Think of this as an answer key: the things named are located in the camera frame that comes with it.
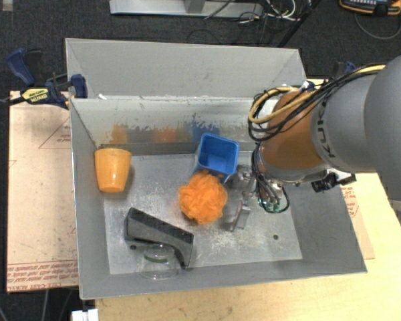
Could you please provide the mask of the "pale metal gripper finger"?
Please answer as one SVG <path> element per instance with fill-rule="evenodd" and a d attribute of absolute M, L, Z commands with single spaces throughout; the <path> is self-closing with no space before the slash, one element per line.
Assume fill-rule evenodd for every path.
<path fill-rule="evenodd" d="M 251 213 L 251 206 L 249 204 L 241 204 L 239 207 L 236 217 L 235 217 L 235 227 L 239 229 L 244 229 L 249 215 Z"/>
<path fill-rule="evenodd" d="M 238 212 L 235 208 L 226 207 L 224 209 L 224 230 L 234 231 L 237 224 Z"/>

